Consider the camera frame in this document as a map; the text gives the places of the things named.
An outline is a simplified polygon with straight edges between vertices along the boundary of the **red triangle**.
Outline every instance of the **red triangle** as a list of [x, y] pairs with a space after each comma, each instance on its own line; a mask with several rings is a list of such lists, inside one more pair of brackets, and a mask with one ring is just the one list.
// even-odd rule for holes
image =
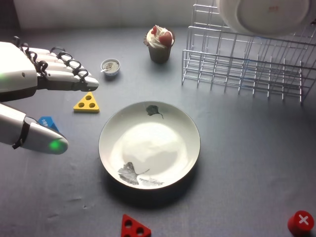
[[150, 237], [152, 231], [138, 221], [123, 215], [121, 237]]

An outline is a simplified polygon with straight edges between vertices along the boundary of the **metal wire rack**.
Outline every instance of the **metal wire rack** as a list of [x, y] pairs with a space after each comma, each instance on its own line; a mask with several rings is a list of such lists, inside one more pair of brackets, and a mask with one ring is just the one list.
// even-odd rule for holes
[[194, 4], [187, 48], [182, 52], [185, 79], [299, 97], [301, 103], [316, 81], [316, 27], [270, 39], [232, 31], [212, 5]]

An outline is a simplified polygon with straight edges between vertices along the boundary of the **red heart decoration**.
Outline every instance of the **red heart decoration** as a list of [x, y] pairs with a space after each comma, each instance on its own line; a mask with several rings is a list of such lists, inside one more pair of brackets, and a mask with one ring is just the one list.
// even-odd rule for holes
[[172, 35], [170, 32], [164, 33], [163, 36], [159, 36], [159, 41], [162, 45], [170, 47], [172, 44]]
[[157, 27], [154, 26], [154, 27], [153, 27], [153, 30], [152, 30], [152, 34], [155, 35], [156, 33], [157, 33]]

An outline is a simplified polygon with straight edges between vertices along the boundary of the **white plate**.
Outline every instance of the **white plate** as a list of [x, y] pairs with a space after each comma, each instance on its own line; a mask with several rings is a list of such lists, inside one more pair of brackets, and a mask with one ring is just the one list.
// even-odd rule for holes
[[216, 0], [216, 4], [224, 22], [247, 35], [286, 35], [316, 17], [316, 0]]
[[130, 105], [103, 127], [101, 161], [117, 181], [137, 189], [159, 189], [183, 178], [194, 166], [200, 136], [180, 109], [146, 101]]

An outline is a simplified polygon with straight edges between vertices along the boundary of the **gray leaf print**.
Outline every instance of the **gray leaf print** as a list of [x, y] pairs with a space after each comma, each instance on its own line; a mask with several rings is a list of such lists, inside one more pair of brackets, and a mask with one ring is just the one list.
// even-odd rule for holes
[[139, 179], [140, 181], [142, 181], [142, 184], [144, 186], [160, 186], [160, 185], [163, 185], [164, 182], [159, 182], [157, 179], [152, 179], [152, 178], [149, 178], [149, 179], [142, 179], [140, 178]]
[[137, 176], [140, 174], [136, 174], [134, 165], [132, 162], [128, 162], [127, 164], [125, 164], [123, 168], [118, 170], [118, 172], [119, 172], [119, 177], [125, 182], [128, 182], [129, 184], [132, 184], [132, 185], [139, 185], [137, 181]]
[[146, 108], [146, 111], [147, 111], [147, 114], [149, 116], [152, 116], [152, 115], [161, 115], [162, 119], [163, 119], [163, 115], [161, 113], [159, 113], [158, 111], [158, 106], [157, 105], [150, 105]]

